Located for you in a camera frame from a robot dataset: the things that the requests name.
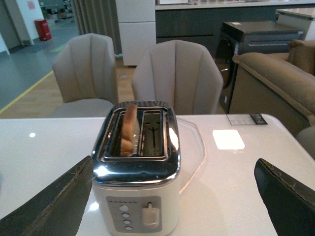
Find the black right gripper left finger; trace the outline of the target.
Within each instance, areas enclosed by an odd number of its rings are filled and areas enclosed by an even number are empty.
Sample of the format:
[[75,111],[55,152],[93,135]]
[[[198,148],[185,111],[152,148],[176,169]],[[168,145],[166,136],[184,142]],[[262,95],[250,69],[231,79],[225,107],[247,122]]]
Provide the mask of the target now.
[[92,188],[93,160],[86,156],[0,221],[2,236],[74,236]]

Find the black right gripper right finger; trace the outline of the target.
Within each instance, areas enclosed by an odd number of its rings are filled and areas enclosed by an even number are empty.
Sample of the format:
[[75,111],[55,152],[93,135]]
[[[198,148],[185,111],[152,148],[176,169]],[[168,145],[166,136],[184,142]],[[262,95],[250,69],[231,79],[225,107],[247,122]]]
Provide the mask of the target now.
[[315,191],[260,158],[254,168],[259,194],[279,236],[315,234]]

